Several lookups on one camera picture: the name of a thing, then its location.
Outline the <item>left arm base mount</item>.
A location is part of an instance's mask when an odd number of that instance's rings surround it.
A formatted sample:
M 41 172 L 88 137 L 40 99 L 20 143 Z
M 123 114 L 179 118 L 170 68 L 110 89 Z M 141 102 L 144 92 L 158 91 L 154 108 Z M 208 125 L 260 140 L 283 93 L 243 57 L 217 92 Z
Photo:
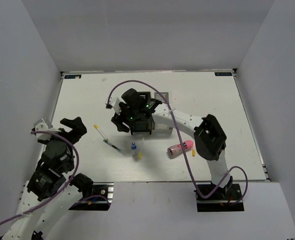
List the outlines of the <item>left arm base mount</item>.
M 97 182 L 92 185 L 92 190 L 81 200 L 78 200 L 70 211 L 108 211 L 113 201 L 114 183 Z

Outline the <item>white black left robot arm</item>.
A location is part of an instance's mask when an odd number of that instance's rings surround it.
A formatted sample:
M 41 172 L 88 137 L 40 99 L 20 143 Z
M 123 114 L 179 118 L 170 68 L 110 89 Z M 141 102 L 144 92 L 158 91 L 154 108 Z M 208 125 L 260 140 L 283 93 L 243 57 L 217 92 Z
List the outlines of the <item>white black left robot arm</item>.
M 25 186 L 19 212 L 2 240 L 43 240 L 51 227 L 77 202 L 93 195 L 93 181 L 77 173 L 80 156 L 75 144 L 87 133 L 80 117 L 63 118 L 68 128 L 54 128 L 45 119 L 34 124 L 31 134 L 45 149 Z

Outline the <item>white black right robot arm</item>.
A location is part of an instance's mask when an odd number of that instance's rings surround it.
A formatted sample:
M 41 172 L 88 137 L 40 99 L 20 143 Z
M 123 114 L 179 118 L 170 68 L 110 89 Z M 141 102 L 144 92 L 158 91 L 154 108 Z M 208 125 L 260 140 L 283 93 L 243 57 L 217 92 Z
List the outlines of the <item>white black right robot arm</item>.
M 233 178 L 225 160 L 227 136 L 214 115 L 194 116 L 175 110 L 163 100 L 143 97 L 131 88 L 121 97 L 108 96 L 106 107 L 114 109 L 111 121 L 119 132 L 133 133 L 139 123 L 165 124 L 194 139 L 196 152 L 206 160 L 210 175 L 210 192 L 203 199 L 226 199 L 232 192 Z

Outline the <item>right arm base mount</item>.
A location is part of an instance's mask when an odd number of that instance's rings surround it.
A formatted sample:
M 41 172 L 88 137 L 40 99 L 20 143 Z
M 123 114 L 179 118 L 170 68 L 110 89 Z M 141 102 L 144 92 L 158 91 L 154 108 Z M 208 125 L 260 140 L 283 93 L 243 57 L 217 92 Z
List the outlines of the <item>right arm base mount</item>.
M 215 213 L 215 212 L 244 212 L 241 187 L 233 183 L 225 196 L 220 193 L 214 193 L 209 198 L 202 198 L 195 190 L 196 208 L 198 213 Z

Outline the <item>yellow capped white marker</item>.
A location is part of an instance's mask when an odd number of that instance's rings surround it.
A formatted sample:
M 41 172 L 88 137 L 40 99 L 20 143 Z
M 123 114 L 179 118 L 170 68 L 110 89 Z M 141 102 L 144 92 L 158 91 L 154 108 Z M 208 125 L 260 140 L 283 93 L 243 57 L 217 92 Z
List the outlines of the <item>yellow capped white marker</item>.
M 98 127 L 98 125 L 97 125 L 97 124 L 94 124 L 93 126 L 94 126 L 94 128 L 96 129 L 96 131 L 101 135 L 101 137 L 102 137 L 105 141 L 108 141 L 107 136 L 102 132 L 102 130 Z

